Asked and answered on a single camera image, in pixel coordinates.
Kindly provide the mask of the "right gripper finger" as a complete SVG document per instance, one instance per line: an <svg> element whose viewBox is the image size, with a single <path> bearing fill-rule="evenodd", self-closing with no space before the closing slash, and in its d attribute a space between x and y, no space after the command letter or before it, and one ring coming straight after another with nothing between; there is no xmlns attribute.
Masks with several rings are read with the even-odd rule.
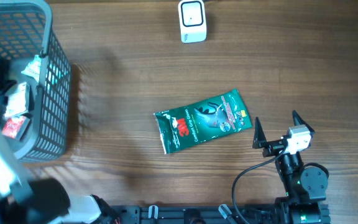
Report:
<svg viewBox="0 0 358 224"><path fill-rule="evenodd" d="M315 130L306 121L304 121L295 110L292 111L292 117L295 126L305 125L311 134L315 133Z"/></svg>
<svg viewBox="0 0 358 224"><path fill-rule="evenodd" d="M254 124L254 140L252 147L254 149L260 149L266 147L266 137L264 134L264 131L262 129L262 125L260 123L260 120L258 117L255 118L255 124Z"/></svg>

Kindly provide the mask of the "green 3M gloves packet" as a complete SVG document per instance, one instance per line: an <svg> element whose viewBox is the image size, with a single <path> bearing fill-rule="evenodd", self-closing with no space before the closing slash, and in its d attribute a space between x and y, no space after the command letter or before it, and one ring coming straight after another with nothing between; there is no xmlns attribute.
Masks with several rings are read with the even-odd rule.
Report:
<svg viewBox="0 0 358 224"><path fill-rule="evenodd" d="M252 127L237 89L179 108L154 113L165 154Z"/></svg>

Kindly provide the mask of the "teal white wipes packet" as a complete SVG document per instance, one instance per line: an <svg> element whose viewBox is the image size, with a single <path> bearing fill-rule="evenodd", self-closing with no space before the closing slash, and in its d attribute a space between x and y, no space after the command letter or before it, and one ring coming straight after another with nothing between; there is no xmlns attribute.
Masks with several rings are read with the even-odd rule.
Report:
<svg viewBox="0 0 358 224"><path fill-rule="evenodd" d="M23 71L21 71L21 74L31 77L39 83L41 64L42 59L39 55L35 55L34 59L27 64Z"/></svg>

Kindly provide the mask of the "white paper sachet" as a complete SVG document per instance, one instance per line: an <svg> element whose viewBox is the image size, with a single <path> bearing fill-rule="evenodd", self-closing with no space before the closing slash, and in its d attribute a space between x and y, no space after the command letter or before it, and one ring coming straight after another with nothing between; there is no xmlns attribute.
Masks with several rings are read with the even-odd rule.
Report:
<svg viewBox="0 0 358 224"><path fill-rule="evenodd" d="M6 112L4 119L25 114L29 111L30 86L27 82L22 82L7 98Z"/></svg>

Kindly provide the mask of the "red small snack packet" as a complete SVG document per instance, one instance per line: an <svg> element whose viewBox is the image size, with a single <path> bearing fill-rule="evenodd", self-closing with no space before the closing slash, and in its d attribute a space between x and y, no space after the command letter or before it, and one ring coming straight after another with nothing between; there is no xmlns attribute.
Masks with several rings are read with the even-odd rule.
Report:
<svg viewBox="0 0 358 224"><path fill-rule="evenodd" d="M2 134L11 139L20 139L27 127L28 118L25 116L11 117L5 123Z"/></svg>

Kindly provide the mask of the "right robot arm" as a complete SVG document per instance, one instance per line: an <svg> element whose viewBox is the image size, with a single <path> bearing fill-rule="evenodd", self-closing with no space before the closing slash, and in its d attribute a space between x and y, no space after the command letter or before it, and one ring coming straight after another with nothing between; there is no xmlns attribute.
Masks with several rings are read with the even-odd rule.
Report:
<svg viewBox="0 0 358 224"><path fill-rule="evenodd" d="M331 223L326 200L329 171L321 164L305 164L301 151L309 148L314 129L301 116L292 111L294 125L279 140L268 141L259 118L255 119L252 147L262 149L264 157L274 157L275 167L286 191L273 204L258 205L255 210L257 223Z"/></svg>

